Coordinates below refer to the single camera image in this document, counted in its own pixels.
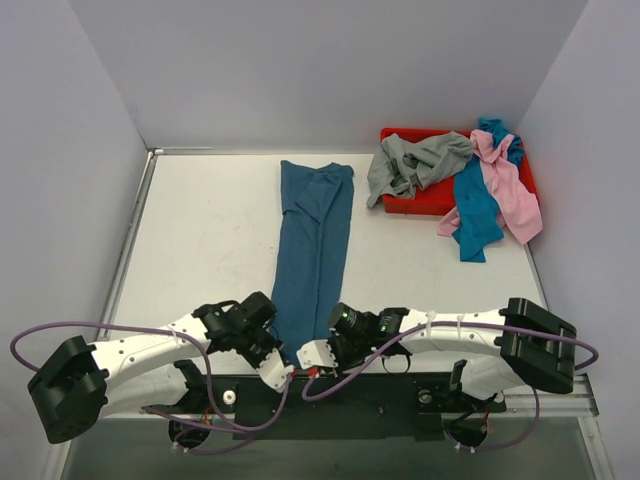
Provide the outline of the dark teal t shirt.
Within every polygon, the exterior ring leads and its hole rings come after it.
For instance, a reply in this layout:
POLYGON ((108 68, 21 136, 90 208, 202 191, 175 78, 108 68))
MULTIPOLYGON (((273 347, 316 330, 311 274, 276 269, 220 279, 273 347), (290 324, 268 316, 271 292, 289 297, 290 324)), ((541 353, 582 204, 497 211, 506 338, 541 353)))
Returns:
POLYGON ((353 208, 354 171, 331 163, 311 168, 281 162, 282 221, 271 300, 283 357, 329 335, 341 296, 353 208))

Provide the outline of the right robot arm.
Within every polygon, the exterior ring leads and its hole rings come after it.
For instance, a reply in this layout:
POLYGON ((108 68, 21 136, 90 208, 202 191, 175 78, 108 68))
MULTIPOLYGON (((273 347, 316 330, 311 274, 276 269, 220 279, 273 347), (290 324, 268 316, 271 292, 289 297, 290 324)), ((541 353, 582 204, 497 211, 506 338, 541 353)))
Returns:
POLYGON ((330 352, 340 372, 364 364, 376 352, 384 357, 458 354, 446 385, 447 399, 458 409, 521 385, 553 394, 573 390, 576 328, 527 299, 459 314, 404 307, 374 314, 339 303, 328 326, 330 352))

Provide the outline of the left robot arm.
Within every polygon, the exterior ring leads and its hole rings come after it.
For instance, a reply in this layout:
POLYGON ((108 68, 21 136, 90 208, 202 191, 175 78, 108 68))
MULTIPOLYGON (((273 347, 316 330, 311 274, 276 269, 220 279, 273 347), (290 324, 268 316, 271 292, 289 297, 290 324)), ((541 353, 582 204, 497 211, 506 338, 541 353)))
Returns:
POLYGON ((175 404, 196 411, 205 402, 205 386, 191 377, 170 386, 161 370, 213 353, 235 352, 269 388, 284 393, 294 368, 268 331, 275 313, 268 297, 254 292, 242 302, 204 304, 164 327, 130 327, 119 340, 64 341, 28 383, 47 440, 64 443, 99 418, 128 408, 175 404))

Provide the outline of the red plastic bin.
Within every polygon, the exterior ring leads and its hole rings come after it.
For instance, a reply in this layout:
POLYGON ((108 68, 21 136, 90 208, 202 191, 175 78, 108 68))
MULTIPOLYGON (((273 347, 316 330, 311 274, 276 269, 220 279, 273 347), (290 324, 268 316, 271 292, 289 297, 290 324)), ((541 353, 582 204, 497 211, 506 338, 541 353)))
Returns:
MULTIPOLYGON (((401 139, 415 143, 446 133, 448 130, 385 127, 380 131, 380 140, 397 134, 401 139)), ((413 199, 384 195, 382 204, 386 213, 444 216, 456 206, 453 188, 454 178, 449 177, 424 190, 417 190, 413 199)))

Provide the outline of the bright turquoise t shirt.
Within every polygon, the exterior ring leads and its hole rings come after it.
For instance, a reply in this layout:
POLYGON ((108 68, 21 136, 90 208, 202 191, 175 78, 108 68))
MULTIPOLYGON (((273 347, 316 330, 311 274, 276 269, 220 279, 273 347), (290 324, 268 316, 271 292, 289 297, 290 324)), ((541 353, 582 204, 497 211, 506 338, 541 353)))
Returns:
MULTIPOLYGON (((496 148, 509 134, 513 134, 498 118, 481 117, 478 128, 493 136, 496 148)), ((508 161, 518 169, 524 157, 521 137, 514 135, 508 147, 508 161)), ((462 172, 456 174, 453 195, 458 210, 459 226, 454 227, 453 238, 459 244, 462 262, 485 263, 484 248, 504 237, 497 215, 498 203, 490 195, 484 184, 480 159, 473 154, 462 172)))

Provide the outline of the grey t shirt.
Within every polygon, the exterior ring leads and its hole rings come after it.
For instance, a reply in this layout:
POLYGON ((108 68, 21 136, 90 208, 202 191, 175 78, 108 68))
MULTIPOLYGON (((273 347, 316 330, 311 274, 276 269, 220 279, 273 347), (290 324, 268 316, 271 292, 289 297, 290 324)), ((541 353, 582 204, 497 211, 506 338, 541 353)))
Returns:
POLYGON ((418 142, 392 134, 381 141, 372 157, 366 206, 373 208, 383 195, 413 199, 418 190, 461 172, 472 156, 471 140, 454 131, 418 142))

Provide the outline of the pink t shirt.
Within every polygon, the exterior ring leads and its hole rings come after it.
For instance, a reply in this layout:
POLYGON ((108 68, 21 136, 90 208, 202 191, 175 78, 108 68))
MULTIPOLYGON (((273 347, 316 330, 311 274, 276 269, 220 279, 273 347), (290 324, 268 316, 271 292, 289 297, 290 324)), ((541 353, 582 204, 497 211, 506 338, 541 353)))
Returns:
MULTIPOLYGON (((536 195, 521 181, 519 169, 508 161, 508 147, 513 139, 514 135, 509 134, 494 148, 489 132, 475 129, 470 133, 473 154, 480 159, 484 184, 498 203, 498 224, 503 233, 509 230, 519 244, 524 245, 542 231, 543 222, 536 195)), ((442 218, 438 226, 440 236, 453 238, 454 227, 459 226, 457 214, 455 206, 442 218)))

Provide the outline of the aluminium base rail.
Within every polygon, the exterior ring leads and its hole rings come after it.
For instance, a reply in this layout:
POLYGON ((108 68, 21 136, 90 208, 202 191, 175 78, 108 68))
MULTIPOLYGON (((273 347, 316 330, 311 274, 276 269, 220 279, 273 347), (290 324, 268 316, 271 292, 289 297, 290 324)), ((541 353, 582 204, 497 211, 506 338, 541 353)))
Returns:
MULTIPOLYGON (((454 399, 446 391, 447 380, 444 374, 411 374, 392 377, 382 374, 364 374, 334 394, 333 400, 344 400, 347 394, 354 395, 358 389, 365 392, 365 397, 372 401, 380 401, 383 394, 389 393, 394 401, 407 400, 411 389, 411 381, 420 385, 417 390, 427 390, 432 400, 425 407, 432 411, 456 413, 469 407, 475 401, 467 396, 465 399, 454 399)), ((256 402, 260 396, 276 404, 280 394, 268 387, 256 376, 220 376, 214 379, 214 393, 218 406, 226 413, 240 411, 239 402, 256 402)), ((92 421, 111 415, 138 412, 146 406, 152 406, 164 412, 184 415, 199 411, 208 403, 206 382, 204 379, 188 381, 183 374, 172 366, 156 369, 150 373, 128 380, 120 385, 109 385, 106 392, 98 396, 97 414, 90 414, 92 421)), ((540 391, 534 393, 529 386, 517 386, 497 394, 491 409, 495 412, 506 410, 524 410, 535 403, 547 416, 596 416, 599 409, 589 382, 579 378, 576 390, 561 395, 540 391)))

